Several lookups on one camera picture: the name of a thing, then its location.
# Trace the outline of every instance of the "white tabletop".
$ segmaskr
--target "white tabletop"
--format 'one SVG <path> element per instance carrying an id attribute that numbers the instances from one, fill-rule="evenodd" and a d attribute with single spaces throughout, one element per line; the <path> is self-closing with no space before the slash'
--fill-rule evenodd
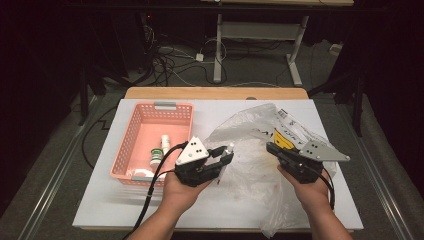
<path id="1" fill-rule="evenodd" d="M 143 207 L 147 187 L 123 185 L 117 179 L 112 178 L 109 172 L 131 117 L 134 104 L 140 101 L 143 100 L 121 100 L 78 208 L 73 226 L 84 229 L 130 229 L 134 226 Z M 312 100 L 179 99 L 175 102 L 192 103 L 194 105 L 192 135 L 201 140 L 206 139 L 216 127 L 235 113 L 270 102 L 289 112 L 313 132 L 327 137 Z M 333 181 L 336 189 L 335 213 L 337 217 L 347 229 L 363 229 L 361 219 L 338 164 Z M 284 189 L 284 193 L 294 196 L 292 188 Z M 161 188 L 156 187 L 145 219 L 157 209 L 161 194 Z M 300 208 L 300 204 L 293 202 L 293 208 Z M 177 229 L 190 230 L 259 231 L 261 223 L 266 220 L 268 214 L 269 209 L 258 203 L 254 198 L 240 198 L 234 194 L 228 194 L 228 189 L 221 184 L 212 183 L 201 193 L 196 204 L 183 214 L 176 227 Z M 299 219 L 302 218 L 306 219 L 306 214 L 299 216 Z M 285 226 L 281 230 L 309 228 L 309 225 L 303 220 L 292 222 L 293 224 Z"/>

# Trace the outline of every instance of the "person's right arm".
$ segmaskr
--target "person's right arm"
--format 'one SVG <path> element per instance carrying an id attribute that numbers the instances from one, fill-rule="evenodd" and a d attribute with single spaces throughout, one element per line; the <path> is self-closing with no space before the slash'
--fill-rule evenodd
<path id="1" fill-rule="evenodd" d="M 352 239 L 331 209 L 328 201 L 328 188 L 321 179 L 315 183 L 301 184 L 281 166 L 278 166 L 278 170 L 293 185 L 296 196 L 308 215 L 314 240 Z M 325 171 L 323 171 L 323 175 L 328 178 Z"/>

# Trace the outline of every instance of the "gray carpet floor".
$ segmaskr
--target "gray carpet floor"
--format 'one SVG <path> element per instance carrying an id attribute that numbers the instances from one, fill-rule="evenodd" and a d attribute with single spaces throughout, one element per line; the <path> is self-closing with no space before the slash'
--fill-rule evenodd
<path id="1" fill-rule="evenodd" d="M 285 54 L 290 53 L 291 44 L 283 42 L 270 48 L 270 42 L 261 42 L 246 50 L 228 46 L 224 60 L 227 80 L 222 86 L 236 87 L 294 87 L 287 70 Z M 330 44 L 322 42 L 314 46 L 302 46 L 297 58 L 297 66 L 304 84 L 309 90 L 324 83 L 333 67 L 336 57 L 328 53 Z M 194 56 L 195 51 L 179 46 L 178 55 Z M 173 57 L 175 62 L 184 64 L 187 58 Z M 175 69 L 168 81 L 169 86 L 211 86 L 206 80 L 212 79 L 211 64 L 198 64 L 183 70 Z M 137 78 L 132 71 L 131 78 Z M 141 85 L 154 83 L 148 79 Z M 115 106 L 126 91 L 115 82 L 105 79 L 107 93 L 103 97 L 92 96 L 87 126 L 94 123 L 102 114 Z M 424 236 L 423 201 L 406 172 L 388 145 L 384 133 L 376 122 L 372 107 L 364 96 L 362 133 L 358 138 L 350 125 L 352 106 L 336 105 L 332 94 L 318 94 L 313 97 L 330 142 L 340 151 L 351 156 L 352 161 L 340 164 L 364 224 L 364 230 L 355 231 L 355 239 L 420 239 Z M 87 231 L 72 227 L 78 204 L 83 197 L 92 170 L 84 161 L 81 151 L 82 138 L 77 133 L 84 131 L 78 126 L 80 121 L 79 100 L 75 99 L 74 111 L 51 134 L 50 141 L 38 157 L 27 179 L 16 194 L 13 202 L 0 220 L 0 239 L 121 239 L 122 231 Z M 85 154 L 94 165 L 108 134 L 114 111 L 106 114 L 106 130 L 102 124 L 95 124 L 85 141 Z M 62 178 L 54 184 L 52 176 L 63 171 Z M 40 198 L 46 186 L 54 185 L 45 211 L 38 214 L 38 221 L 26 225 L 33 211 L 40 206 Z M 223 234 L 223 233 L 180 233 L 173 239 L 266 239 L 262 234 Z M 309 234 L 276 234 L 274 239 L 310 239 Z"/>

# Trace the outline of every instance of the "human hand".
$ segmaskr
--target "human hand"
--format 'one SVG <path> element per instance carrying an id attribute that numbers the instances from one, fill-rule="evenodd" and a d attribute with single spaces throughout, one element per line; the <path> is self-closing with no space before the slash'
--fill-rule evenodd
<path id="1" fill-rule="evenodd" d="M 182 184 L 175 173 L 169 172 L 165 177 L 163 197 L 159 208 L 165 208 L 167 211 L 181 215 L 193 206 L 200 192 L 211 182 L 208 181 L 197 187 L 190 187 Z"/>
<path id="2" fill-rule="evenodd" d="M 285 171 L 281 165 L 278 165 L 277 168 L 293 185 L 296 196 L 307 213 L 321 210 L 331 211 L 328 201 L 328 187 L 321 179 L 317 179 L 314 183 L 301 184 L 290 173 Z M 322 175 L 328 179 L 328 175 L 324 170 L 322 171 Z"/>

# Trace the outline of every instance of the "yellow label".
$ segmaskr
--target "yellow label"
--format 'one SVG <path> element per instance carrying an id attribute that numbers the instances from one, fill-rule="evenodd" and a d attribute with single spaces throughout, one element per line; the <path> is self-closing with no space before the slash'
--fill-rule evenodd
<path id="1" fill-rule="evenodd" d="M 294 148 L 293 143 L 291 143 L 287 138 L 285 138 L 277 129 L 274 129 L 274 143 L 277 144 L 280 148 L 292 149 Z"/>

